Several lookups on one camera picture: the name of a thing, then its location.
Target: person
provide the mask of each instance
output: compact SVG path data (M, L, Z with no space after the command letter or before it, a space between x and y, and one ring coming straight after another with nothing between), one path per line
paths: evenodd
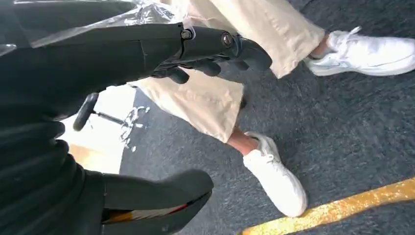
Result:
M415 69L414 39L362 36L357 34L359 27L326 32L286 0L191 0L187 20L256 41L273 59L271 69L278 78L300 61L316 76L349 71L389 76ZM300 216L307 207L305 191L282 164L274 141L260 133L244 133L236 124L243 85L187 72L190 80L183 85L154 78L135 85L161 109L239 151L276 208L287 216Z

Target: metal screw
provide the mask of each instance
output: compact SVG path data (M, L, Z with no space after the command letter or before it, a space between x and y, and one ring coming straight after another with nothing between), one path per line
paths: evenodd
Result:
M230 47L232 45L232 36L229 33L222 34L222 43L226 47Z
M182 39L187 40L192 38L192 32L188 29L185 29L181 32Z

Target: ankle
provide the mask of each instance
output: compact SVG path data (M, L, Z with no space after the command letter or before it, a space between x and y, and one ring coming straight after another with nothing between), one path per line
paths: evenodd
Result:
M239 152L243 155L243 156L246 156L246 155L248 155L249 153L251 153L252 151L254 151L254 150L256 150L256 149L258 149L258 141L257 140L255 140L255 139L253 139L253 138L250 138L249 137L249 139L246 141L246 143L245 143L245 145L244 146L242 146L240 149L238 149L239 150Z
M333 50L327 44L328 34L326 34L320 44L310 53L310 57L313 59L322 59Z

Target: white sneaker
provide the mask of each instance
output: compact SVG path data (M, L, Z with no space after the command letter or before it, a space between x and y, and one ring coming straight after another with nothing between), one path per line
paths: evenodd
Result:
M307 197L297 177L281 163L274 141L257 133L245 135L257 139L259 147L244 157L244 165L280 212L289 217L300 216L307 208Z
M414 39L356 35L359 30L330 33L327 44L335 52L319 60L305 59L310 70L317 76L348 71L389 76L415 69Z

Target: pant leg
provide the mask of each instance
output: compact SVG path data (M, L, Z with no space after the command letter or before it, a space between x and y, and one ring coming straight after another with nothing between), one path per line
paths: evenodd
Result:
M192 0L200 4L206 0ZM242 36L256 41L271 56L278 78L289 74L324 37L286 0L210 0Z
M239 113L243 85L186 70L190 78L177 84L169 78L146 78L134 83L162 110L203 134L227 142Z

